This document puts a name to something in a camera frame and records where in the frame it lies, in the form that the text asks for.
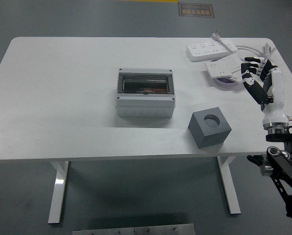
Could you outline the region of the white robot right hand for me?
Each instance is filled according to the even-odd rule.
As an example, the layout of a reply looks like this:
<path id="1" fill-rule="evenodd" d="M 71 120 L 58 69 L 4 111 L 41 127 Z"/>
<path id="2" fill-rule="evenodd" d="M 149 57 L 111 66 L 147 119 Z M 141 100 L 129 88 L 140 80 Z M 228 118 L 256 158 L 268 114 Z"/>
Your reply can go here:
<path id="1" fill-rule="evenodd" d="M 284 112 L 284 84 L 282 72 L 269 59 L 246 57 L 241 64 L 243 85 L 264 113 L 263 127 L 285 129 L 289 118 Z"/>

